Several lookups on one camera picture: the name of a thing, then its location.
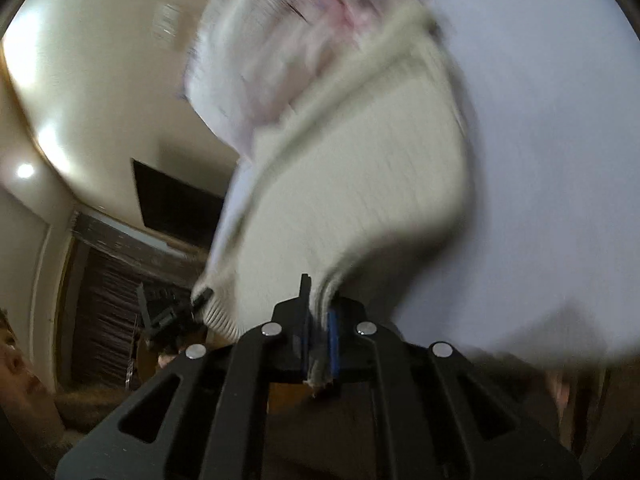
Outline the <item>pink floral duvet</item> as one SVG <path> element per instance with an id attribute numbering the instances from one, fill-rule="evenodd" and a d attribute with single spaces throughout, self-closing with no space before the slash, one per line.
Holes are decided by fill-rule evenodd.
<path id="1" fill-rule="evenodd" d="M 183 94 L 242 158 L 345 44 L 378 27 L 395 0 L 209 0 L 186 61 Z"/>

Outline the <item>white wall switch panel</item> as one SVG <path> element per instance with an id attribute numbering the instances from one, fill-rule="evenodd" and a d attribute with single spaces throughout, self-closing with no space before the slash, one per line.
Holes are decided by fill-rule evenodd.
<path id="1" fill-rule="evenodd" d="M 183 25 L 183 10 L 175 3 L 157 3 L 151 25 L 151 37 L 154 42 L 169 50 L 180 44 Z"/>

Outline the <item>dark window curtain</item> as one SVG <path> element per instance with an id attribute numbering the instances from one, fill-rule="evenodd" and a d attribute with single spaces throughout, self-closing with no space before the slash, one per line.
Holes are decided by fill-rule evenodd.
<path id="1" fill-rule="evenodd" d="M 187 294 L 203 268 L 198 248 L 75 211 L 55 320 L 58 386 L 134 390 L 152 377 L 156 355 L 142 339 L 138 288 Z"/>

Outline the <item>dark wall television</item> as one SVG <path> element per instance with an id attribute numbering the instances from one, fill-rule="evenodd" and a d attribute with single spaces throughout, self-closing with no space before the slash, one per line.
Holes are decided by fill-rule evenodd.
<path id="1" fill-rule="evenodd" d="M 146 228 L 207 249 L 213 243 L 224 199 L 137 160 L 134 185 Z"/>

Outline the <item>lavender bed sheet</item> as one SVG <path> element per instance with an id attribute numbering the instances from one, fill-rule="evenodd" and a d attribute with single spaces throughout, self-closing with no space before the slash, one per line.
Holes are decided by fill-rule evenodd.
<path id="1" fill-rule="evenodd" d="M 456 69 L 470 195 L 335 293 L 426 346 L 537 364 L 639 349 L 639 40 L 615 0 L 419 0 Z"/>

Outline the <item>beige cable knit sweater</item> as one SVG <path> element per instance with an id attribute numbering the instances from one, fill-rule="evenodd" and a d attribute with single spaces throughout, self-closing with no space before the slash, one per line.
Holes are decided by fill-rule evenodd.
<path id="1" fill-rule="evenodd" d="M 197 290 L 201 320 L 235 342 L 311 279 L 307 382 L 330 380 L 329 307 L 366 263 L 375 288 L 401 252 L 443 240 L 469 203 L 470 165 L 454 63 L 436 20 L 402 0 L 345 50 L 273 128 L 258 133 L 253 179 Z"/>

